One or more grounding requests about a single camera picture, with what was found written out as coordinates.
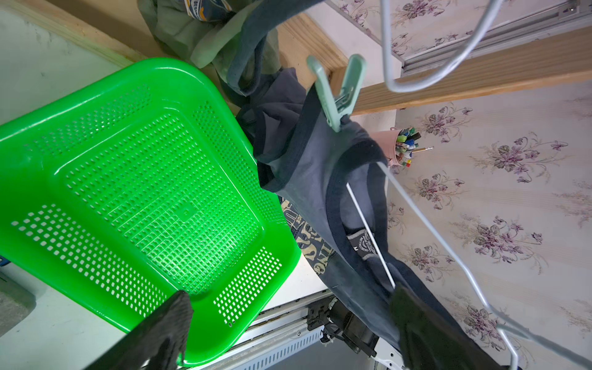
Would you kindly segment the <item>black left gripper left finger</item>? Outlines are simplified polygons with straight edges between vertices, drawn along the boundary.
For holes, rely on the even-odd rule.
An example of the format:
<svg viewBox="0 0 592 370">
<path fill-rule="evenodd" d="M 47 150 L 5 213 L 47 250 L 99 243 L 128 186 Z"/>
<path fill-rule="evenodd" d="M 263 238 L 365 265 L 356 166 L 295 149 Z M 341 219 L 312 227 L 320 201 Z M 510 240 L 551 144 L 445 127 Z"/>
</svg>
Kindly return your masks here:
<svg viewBox="0 0 592 370">
<path fill-rule="evenodd" d="M 176 369 L 184 359 L 193 317 L 191 299 L 177 291 L 88 369 Z"/>
</svg>

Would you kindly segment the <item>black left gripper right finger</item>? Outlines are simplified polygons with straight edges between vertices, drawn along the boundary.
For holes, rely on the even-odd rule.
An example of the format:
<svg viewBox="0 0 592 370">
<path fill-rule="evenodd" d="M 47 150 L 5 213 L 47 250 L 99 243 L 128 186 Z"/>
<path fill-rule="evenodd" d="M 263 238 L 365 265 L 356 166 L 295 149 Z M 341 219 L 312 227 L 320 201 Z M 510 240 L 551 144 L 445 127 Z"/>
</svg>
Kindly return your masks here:
<svg viewBox="0 0 592 370">
<path fill-rule="evenodd" d="M 472 339 L 402 285 L 396 286 L 389 310 L 399 329 L 399 348 L 406 368 L 502 368 Z"/>
</svg>

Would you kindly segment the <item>white wire hanger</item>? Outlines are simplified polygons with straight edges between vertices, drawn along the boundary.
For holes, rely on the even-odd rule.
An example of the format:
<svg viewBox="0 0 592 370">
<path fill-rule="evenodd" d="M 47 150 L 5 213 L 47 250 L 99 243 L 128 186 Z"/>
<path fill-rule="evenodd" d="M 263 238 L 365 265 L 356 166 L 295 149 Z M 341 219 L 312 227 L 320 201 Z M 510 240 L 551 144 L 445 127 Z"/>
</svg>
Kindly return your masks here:
<svg viewBox="0 0 592 370">
<path fill-rule="evenodd" d="M 474 274 L 469 271 L 468 266 L 460 260 L 459 256 L 453 251 L 453 248 L 444 241 L 436 228 L 434 228 L 423 213 L 421 213 L 419 208 L 413 203 L 411 197 L 404 191 L 403 187 L 396 180 L 393 181 L 394 177 L 392 175 L 387 175 L 386 177 L 386 180 L 388 180 L 387 182 L 395 185 L 395 188 L 399 191 L 402 197 L 405 198 L 407 204 L 411 206 L 419 219 L 434 235 L 438 247 L 440 248 L 439 250 L 446 249 L 446 256 L 451 257 L 451 259 L 454 260 L 453 263 L 462 269 L 463 273 L 468 278 L 473 291 L 475 291 L 476 296 L 481 301 L 483 309 L 476 309 L 470 301 L 465 300 L 467 313 L 464 314 L 462 320 L 465 320 L 464 328 L 467 333 L 461 334 L 462 329 L 458 328 L 450 329 L 446 332 L 448 334 L 448 332 L 453 331 L 454 334 L 460 334 L 462 339 L 468 340 L 468 344 L 463 344 L 462 349 L 468 350 L 471 345 L 470 348 L 472 350 L 475 348 L 474 351 L 471 352 L 471 355 L 474 352 L 475 354 L 485 356 L 484 360 L 473 361 L 475 362 L 475 365 L 467 365 L 468 367 L 465 366 L 463 369 L 485 369 L 486 360 L 493 362 L 493 365 L 500 368 L 499 364 L 492 359 L 486 351 L 484 351 L 484 348 L 482 348 L 481 345 L 488 345 L 490 348 L 496 350 L 508 350 L 510 352 L 510 369 L 519 369 L 520 355 L 529 356 L 530 354 L 525 348 L 521 347 L 521 343 L 526 340 L 543 346 L 552 353 L 555 353 L 555 355 L 567 359 L 573 364 L 579 365 L 581 368 L 591 369 L 591 349 L 588 349 L 585 352 L 587 354 L 585 356 L 578 355 L 550 339 L 546 339 L 541 335 L 533 333 L 524 325 L 511 319 L 505 311 L 502 312 L 500 309 L 494 308 L 489 302 L 486 302 L 487 299 L 485 298 L 482 289 L 477 286 L 477 280 Z M 560 240 L 556 240 L 556 244 L 559 246 L 558 249 L 563 251 L 560 253 L 562 255 L 567 254 L 567 247 L 574 244 L 577 245 L 579 242 L 582 242 L 580 244 L 586 243 L 586 245 L 589 245 L 591 252 L 591 194 L 586 194 L 586 191 L 591 193 L 591 183 L 581 181 L 575 183 L 575 185 L 580 188 L 578 191 L 553 194 L 553 198 L 566 201 L 559 204 L 557 208 L 561 209 L 561 212 L 565 217 L 573 219 L 577 218 L 578 228 L 581 229 L 581 231 L 572 231 L 570 228 L 566 228 L 567 221 L 566 223 L 554 221 L 557 223 L 551 225 L 557 226 L 557 229 L 554 229 L 554 231 L 559 231 L 559 234 L 562 237 Z M 366 187 L 368 188 L 368 197 L 362 198 L 363 200 L 368 198 L 371 202 L 374 198 L 378 198 L 378 206 L 375 205 L 375 211 L 378 211 L 379 206 L 385 205 L 383 191 L 370 190 L 370 185 Z M 542 257 L 535 258 L 534 254 L 526 256 L 527 247 L 530 248 L 537 245 L 542 241 L 542 236 L 538 233 L 533 233 L 530 237 L 526 237 L 525 234 L 523 235 L 521 227 L 519 228 L 519 225 L 516 223 L 518 219 L 504 220 L 496 216 L 495 220 L 493 220 L 493 224 L 490 225 L 490 228 L 487 225 L 481 224 L 480 218 L 477 216 L 469 217 L 467 215 L 462 215 L 461 218 L 462 221 L 453 222 L 452 224 L 458 228 L 458 232 L 454 232 L 453 234 L 455 237 L 462 239 L 463 246 L 472 244 L 473 246 L 478 247 L 476 252 L 479 254 L 488 251 L 495 252 L 493 259 L 497 262 L 501 262 L 502 260 L 512 262 L 516 259 L 522 261 L 523 259 L 528 258 L 542 261 Z M 583 233 L 584 228 L 586 228 L 586 230 L 588 230 L 587 233 L 590 234 L 586 240 L 584 240 L 584 237 L 576 236 L 576 234 Z M 567 303 L 560 304 L 558 305 L 558 310 L 561 310 L 561 314 L 565 316 L 568 326 L 577 327 L 583 339 L 587 339 L 590 342 L 591 273 L 588 279 L 590 280 L 583 279 L 581 282 L 585 291 L 585 298 L 583 300 L 574 298 L 573 304 L 570 303 L 570 305 L 567 305 Z"/>
<path fill-rule="evenodd" d="M 478 44 L 490 30 L 502 7 L 501 1 L 490 1 L 484 7 L 484 12 L 476 24 L 473 32 L 466 38 L 446 47 L 443 51 L 431 49 L 430 51 L 419 54 L 415 58 L 404 60 L 402 67 L 411 73 L 419 72 L 420 69 L 426 69 L 428 66 L 434 66 L 436 69 L 429 72 L 427 76 L 416 76 L 408 82 L 400 82 L 395 77 L 393 57 L 393 38 L 392 38 L 392 7 L 390 1 L 380 2 L 380 20 L 381 20 L 381 38 L 382 46 L 382 72 L 384 75 L 384 84 L 386 89 L 392 93 L 414 93 L 435 85 L 445 77 L 450 75 L 464 60 L 466 60 Z"/>
</svg>

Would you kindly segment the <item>grey blue tank top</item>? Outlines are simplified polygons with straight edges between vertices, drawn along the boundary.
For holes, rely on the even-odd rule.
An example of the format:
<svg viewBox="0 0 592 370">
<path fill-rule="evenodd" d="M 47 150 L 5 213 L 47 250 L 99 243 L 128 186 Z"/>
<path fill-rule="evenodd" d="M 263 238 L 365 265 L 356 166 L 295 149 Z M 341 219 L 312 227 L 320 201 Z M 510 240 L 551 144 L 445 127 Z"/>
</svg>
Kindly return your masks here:
<svg viewBox="0 0 592 370">
<path fill-rule="evenodd" d="M 302 219 L 298 243 L 332 293 L 395 348 L 411 328 L 438 325 L 433 340 L 461 339 L 450 313 L 405 263 L 388 251 L 386 158 L 356 122 L 329 125 L 315 89 L 294 69 L 262 72 L 268 33 L 309 1 L 260 1 L 240 29 L 228 86 L 244 97 L 238 122 L 254 147 L 261 187 Z"/>
</svg>

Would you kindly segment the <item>mint green clothespin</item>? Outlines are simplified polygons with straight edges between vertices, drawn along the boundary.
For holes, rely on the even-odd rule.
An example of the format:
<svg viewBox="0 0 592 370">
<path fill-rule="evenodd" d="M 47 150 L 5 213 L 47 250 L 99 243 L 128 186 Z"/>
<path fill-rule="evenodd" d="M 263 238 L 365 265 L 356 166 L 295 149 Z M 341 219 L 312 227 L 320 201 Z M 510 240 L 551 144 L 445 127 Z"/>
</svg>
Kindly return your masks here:
<svg viewBox="0 0 592 370">
<path fill-rule="evenodd" d="M 341 130 L 342 118 L 353 113 L 362 89 L 367 63 L 361 55 L 352 55 L 345 67 L 339 93 L 335 95 L 322 64 L 313 55 L 310 55 L 306 62 L 308 69 L 316 76 L 314 87 L 328 125 L 338 133 Z"/>
</svg>

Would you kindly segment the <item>olive green tank top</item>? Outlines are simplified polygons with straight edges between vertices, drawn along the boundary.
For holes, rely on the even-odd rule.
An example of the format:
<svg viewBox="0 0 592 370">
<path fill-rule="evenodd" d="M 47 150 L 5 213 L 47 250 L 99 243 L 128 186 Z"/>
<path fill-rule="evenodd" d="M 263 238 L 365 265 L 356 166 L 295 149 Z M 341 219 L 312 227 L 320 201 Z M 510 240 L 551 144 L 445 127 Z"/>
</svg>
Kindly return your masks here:
<svg viewBox="0 0 592 370">
<path fill-rule="evenodd" d="M 198 69 L 212 66 L 219 79 L 240 45 L 245 20 L 259 1 L 138 1 L 155 40 L 167 52 Z"/>
</svg>

